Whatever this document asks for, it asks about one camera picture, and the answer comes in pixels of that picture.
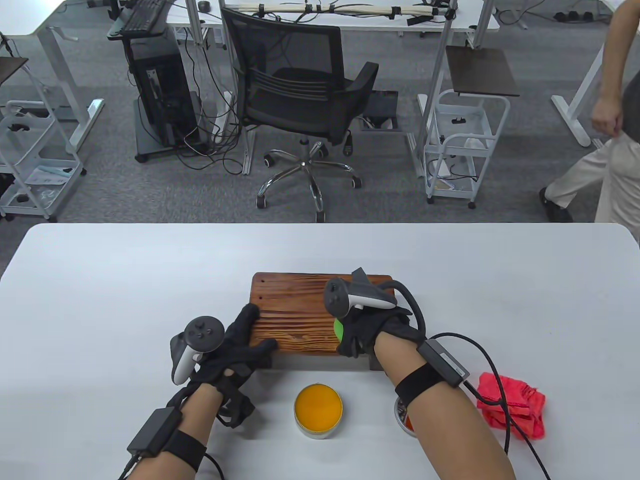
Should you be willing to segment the person's right hand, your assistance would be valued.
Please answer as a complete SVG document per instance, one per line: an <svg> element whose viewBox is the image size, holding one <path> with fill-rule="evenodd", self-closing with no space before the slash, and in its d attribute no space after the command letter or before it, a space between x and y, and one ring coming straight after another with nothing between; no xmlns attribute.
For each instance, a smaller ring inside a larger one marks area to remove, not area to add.
<svg viewBox="0 0 640 480"><path fill-rule="evenodd" d="M358 268L350 280L330 278L323 302L334 318L334 333L339 340L336 351L344 357L372 355L381 333L416 346L426 341L422 310L409 289L395 279L374 284L365 270Z"/></svg>

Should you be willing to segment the person's left hand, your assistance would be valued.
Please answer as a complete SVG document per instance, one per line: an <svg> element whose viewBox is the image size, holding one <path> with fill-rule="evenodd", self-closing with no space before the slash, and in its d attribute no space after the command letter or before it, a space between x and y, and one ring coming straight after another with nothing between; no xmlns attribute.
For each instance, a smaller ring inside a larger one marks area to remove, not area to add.
<svg viewBox="0 0 640 480"><path fill-rule="evenodd" d="M221 423L230 428L241 425L255 407L239 389L254 370L270 368L272 354L278 349L272 338L249 345L259 316L259 307L249 302L225 331L217 318L200 316L176 334L170 341L171 381L186 386L166 406L177 409L199 386L210 384L222 394L217 414Z"/></svg>

